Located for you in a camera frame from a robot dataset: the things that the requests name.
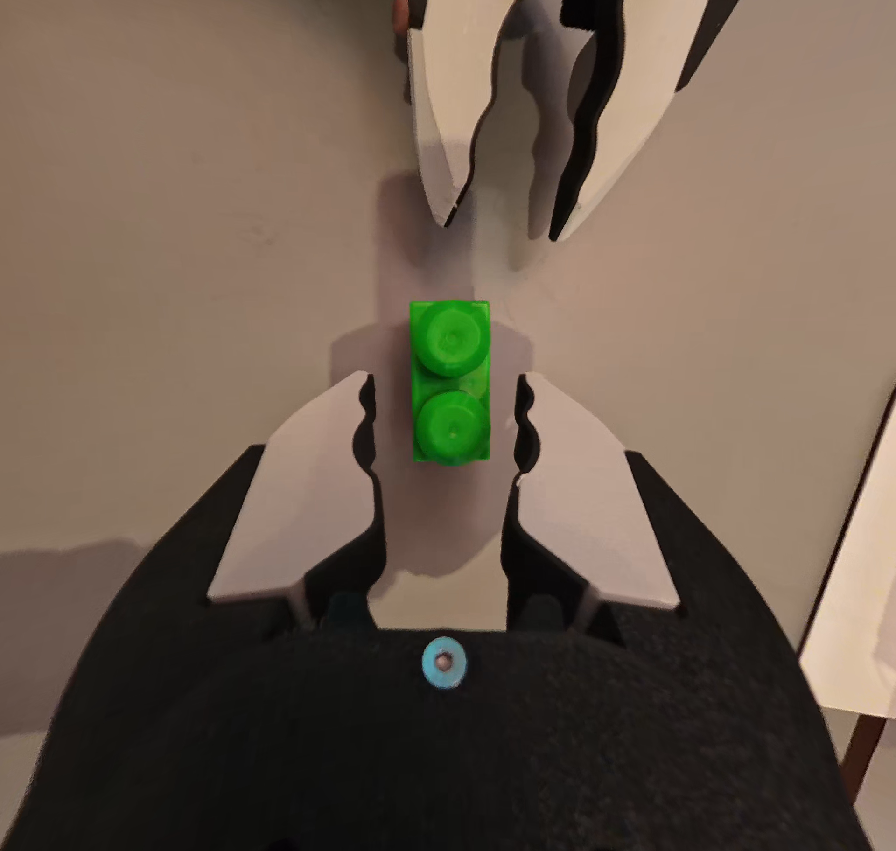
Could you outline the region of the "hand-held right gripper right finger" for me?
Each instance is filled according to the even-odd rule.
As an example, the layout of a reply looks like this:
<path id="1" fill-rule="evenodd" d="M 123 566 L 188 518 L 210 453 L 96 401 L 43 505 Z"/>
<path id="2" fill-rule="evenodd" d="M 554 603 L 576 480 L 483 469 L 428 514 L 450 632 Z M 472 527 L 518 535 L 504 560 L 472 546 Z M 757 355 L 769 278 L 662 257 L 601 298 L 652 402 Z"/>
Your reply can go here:
<path id="1" fill-rule="evenodd" d="M 679 594 L 622 442 L 544 375 L 519 376 L 513 478 L 501 534 L 507 628 L 530 600 L 587 631 L 606 604 L 673 612 Z"/>

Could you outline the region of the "white document holder stand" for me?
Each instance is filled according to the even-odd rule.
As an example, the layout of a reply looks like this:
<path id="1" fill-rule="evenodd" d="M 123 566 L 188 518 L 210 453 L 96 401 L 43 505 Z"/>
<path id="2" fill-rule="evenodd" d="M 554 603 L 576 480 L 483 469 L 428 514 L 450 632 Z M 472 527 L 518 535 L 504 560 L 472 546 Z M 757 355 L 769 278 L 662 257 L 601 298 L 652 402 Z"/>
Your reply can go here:
<path id="1" fill-rule="evenodd" d="M 821 708 L 895 715 L 895 394 L 798 648 Z"/>

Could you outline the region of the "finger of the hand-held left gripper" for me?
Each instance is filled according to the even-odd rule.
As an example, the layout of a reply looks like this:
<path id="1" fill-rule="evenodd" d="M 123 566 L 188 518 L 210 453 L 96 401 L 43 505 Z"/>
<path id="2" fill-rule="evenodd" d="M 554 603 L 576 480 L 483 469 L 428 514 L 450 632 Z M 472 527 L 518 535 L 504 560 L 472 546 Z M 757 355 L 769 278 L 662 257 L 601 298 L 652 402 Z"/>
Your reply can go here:
<path id="1" fill-rule="evenodd" d="M 408 65 L 420 179 L 439 227 L 452 222 L 496 95 L 498 44 L 521 0 L 409 0 Z"/>
<path id="2" fill-rule="evenodd" d="M 547 0 L 547 236 L 569 238 L 673 98 L 708 0 L 593 0 L 592 32 Z"/>

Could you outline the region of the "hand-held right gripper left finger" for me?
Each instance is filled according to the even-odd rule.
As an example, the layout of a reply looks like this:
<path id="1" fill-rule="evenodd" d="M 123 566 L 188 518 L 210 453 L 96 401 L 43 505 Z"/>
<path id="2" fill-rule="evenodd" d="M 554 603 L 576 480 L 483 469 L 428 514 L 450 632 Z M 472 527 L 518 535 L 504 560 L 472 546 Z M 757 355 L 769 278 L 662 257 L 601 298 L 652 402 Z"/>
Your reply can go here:
<path id="1" fill-rule="evenodd" d="M 274 431 L 208 588 L 211 602 L 285 599 L 310 628 L 333 595 L 366 597 L 386 565 L 375 416 L 374 376 L 356 371 Z"/>

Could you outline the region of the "green mega block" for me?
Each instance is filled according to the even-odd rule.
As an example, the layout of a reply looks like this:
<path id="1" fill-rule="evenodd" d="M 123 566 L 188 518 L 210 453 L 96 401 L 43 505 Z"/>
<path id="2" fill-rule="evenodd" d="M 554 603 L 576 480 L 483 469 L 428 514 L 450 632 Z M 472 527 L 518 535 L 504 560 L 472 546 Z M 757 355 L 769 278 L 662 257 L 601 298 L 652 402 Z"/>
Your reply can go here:
<path id="1" fill-rule="evenodd" d="M 413 460 L 490 459 L 491 321 L 486 301 L 409 304 Z"/>

